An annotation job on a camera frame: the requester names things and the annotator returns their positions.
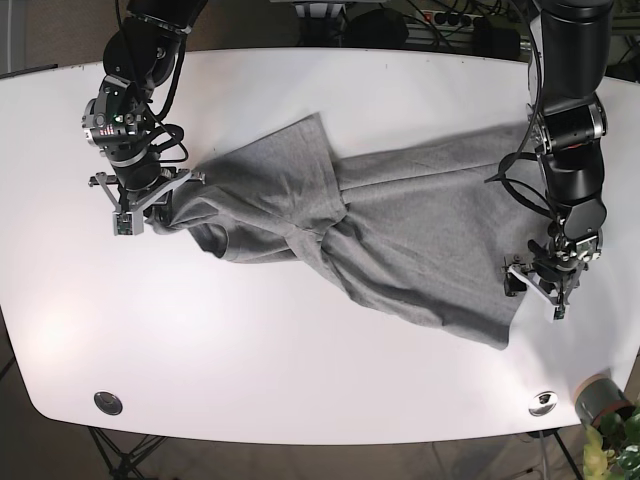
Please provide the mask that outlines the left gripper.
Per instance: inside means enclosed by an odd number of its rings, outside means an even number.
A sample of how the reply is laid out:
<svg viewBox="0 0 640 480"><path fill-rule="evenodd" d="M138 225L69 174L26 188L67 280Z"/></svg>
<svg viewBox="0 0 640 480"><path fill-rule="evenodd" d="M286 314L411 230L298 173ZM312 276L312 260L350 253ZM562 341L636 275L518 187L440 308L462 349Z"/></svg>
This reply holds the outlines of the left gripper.
<svg viewBox="0 0 640 480"><path fill-rule="evenodd" d="M579 287L581 274L601 255L602 231L579 240L569 239L558 229L550 229L549 235L545 246L529 240L527 252L504 257L503 287L507 297L533 290L553 308L569 306L569 297Z"/></svg>

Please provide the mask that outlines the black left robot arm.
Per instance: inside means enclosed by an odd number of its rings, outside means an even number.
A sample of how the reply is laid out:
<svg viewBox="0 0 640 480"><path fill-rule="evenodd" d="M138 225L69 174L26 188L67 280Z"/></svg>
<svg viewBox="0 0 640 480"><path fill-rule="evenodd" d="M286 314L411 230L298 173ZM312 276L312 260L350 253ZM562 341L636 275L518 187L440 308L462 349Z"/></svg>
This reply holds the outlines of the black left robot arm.
<svg viewBox="0 0 640 480"><path fill-rule="evenodd" d="M608 124L596 90L607 67L611 1L530 1L517 13L531 46L528 127L531 152L518 148L499 163L498 182L520 205L549 220L549 241L507 260L504 289L540 294L562 319L572 291L601 255L607 209L601 140Z"/></svg>

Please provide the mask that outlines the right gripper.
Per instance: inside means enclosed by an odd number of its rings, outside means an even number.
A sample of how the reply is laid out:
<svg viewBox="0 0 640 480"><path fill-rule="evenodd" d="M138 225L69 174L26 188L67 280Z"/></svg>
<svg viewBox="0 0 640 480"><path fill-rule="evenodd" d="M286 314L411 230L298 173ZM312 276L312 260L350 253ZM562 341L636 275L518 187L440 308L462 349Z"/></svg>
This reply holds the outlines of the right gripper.
<svg viewBox="0 0 640 480"><path fill-rule="evenodd" d="M154 228L168 227L172 221L172 191L186 182L205 181L203 174L178 167L189 158L184 130L164 122L176 90L177 81L172 80L161 111L154 113L150 90L139 93L134 82L107 75L81 120L86 140L114 170L112 175L91 177L89 185L101 186L106 194L111 185L117 186L120 197L111 199L116 213L150 211Z"/></svg>

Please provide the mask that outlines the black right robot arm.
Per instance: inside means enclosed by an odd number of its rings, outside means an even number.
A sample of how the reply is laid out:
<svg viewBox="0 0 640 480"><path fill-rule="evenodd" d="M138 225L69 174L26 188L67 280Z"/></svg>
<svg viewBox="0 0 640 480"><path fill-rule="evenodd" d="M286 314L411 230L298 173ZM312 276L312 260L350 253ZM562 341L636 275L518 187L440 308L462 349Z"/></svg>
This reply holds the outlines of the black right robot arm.
<svg viewBox="0 0 640 480"><path fill-rule="evenodd" d="M99 172L99 186L114 207L117 236L143 232L146 219L165 221L174 191L204 177L182 168L184 130L166 117L173 105L189 33L204 9L202 1L131 1L116 7L118 30L103 53L105 76L81 125L113 172ZM177 159L165 151L183 150Z"/></svg>

